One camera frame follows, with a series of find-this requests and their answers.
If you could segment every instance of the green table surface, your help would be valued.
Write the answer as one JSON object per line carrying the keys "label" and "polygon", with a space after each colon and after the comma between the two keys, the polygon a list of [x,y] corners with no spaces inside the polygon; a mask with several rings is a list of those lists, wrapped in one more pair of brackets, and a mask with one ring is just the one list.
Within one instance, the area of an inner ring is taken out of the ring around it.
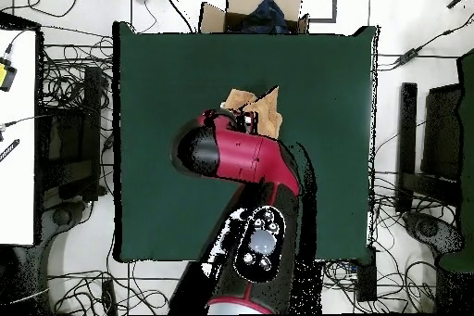
{"label": "green table surface", "polygon": [[237,183],[175,171],[171,140],[232,88],[273,85],[280,139],[304,145],[315,169],[317,258],[364,257],[374,34],[134,34],[120,24],[120,259],[197,259]]}

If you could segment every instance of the floor tile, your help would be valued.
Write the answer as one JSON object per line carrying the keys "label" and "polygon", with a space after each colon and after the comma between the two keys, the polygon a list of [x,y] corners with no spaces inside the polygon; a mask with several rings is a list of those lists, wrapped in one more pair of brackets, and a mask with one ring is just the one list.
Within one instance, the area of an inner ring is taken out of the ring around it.
{"label": "floor tile", "polygon": [[[41,0],[35,8],[54,15],[64,14],[74,0]],[[98,35],[110,36],[114,20],[130,21],[130,0],[77,0],[76,5],[63,18],[56,18],[37,12],[31,8],[17,9],[16,15],[37,21],[43,26],[77,29]],[[28,0],[16,0],[17,6],[25,6]],[[55,44],[95,44],[97,37],[77,32],[42,28],[45,43]]]}
{"label": "floor tile", "polygon": [[[305,0],[305,6],[318,7],[318,0]],[[352,35],[359,28],[368,25],[368,0],[337,0],[337,18],[335,23],[310,23],[310,33],[329,33]]]}
{"label": "floor tile", "polygon": [[[370,24],[379,25],[379,52],[403,54],[436,35],[465,23],[474,12],[474,0],[448,9],[450,0],[371,0]],[[461,56],[474,40],[471,25],[438,38],[420,52],[424,55]]]}

